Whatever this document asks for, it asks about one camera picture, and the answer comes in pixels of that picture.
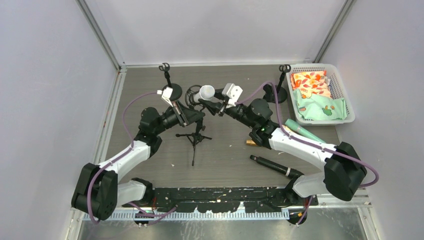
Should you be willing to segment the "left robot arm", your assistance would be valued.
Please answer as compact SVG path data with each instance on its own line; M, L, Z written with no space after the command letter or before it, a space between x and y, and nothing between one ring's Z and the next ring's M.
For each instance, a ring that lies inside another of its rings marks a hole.
M89 214L94 221L108 219L117 206L146 200L150 182L134 178L121 179L140 163L151 158L160 148L160 134L176 126L188 126L203 119L205 113L190 109L177 101L160 114L147 107L141 112L138 133L128 147L99 164L87 163L81 169L71 206Z

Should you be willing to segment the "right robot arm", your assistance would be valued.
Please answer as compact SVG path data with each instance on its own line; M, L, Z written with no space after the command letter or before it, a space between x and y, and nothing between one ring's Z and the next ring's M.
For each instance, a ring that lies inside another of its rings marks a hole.
M367 175L350 144L318 142L280 126L271 120L273 112L264 99L254 99L248 106L239 104L229 108L207 100L201 100L200 104L213 115L226 114L251 128L249 136L258 146L288 153L319 168L319 173L295 176L286 186L289 193L300 198L331 194L348 202Z

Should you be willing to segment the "black tripod shock-mount stand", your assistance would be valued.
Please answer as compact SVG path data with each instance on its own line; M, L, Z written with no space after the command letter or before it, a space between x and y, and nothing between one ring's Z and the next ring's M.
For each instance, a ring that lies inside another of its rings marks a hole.
M200 92L201 85L192 85L188 88L184 95L184 101L189 109L194 110L195 106L199 106L199 103L196 103L194 100L195 94ZM192 133L185 133L185 134L179 134L177 133L175 136L177 138L179 137L187 137L189 142L191 143L191 146L193 148L193 156L191 161L191 166L193 167L195 165L195 157L196 157L196 146L201 143L203 140L212 140L211 137L205 136L201 134L201 131L205 130L205 126L203 124L203 118L200 120L197 120L195 127L195 132Z

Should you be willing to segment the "gold microphone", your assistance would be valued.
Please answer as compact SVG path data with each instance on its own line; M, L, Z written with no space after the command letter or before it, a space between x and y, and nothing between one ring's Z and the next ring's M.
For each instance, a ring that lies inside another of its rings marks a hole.
M245 142L245 144L247 146L257 146L257 144L253 140L251 140L251 139L247 139L246 142Z

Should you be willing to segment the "white microphone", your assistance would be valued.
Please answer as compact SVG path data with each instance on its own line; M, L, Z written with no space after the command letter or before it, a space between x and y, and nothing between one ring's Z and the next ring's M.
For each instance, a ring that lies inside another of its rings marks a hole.
M195 103L200 103L200 100L209 101L215 95L215 88L212 85L203 85L193 96Z

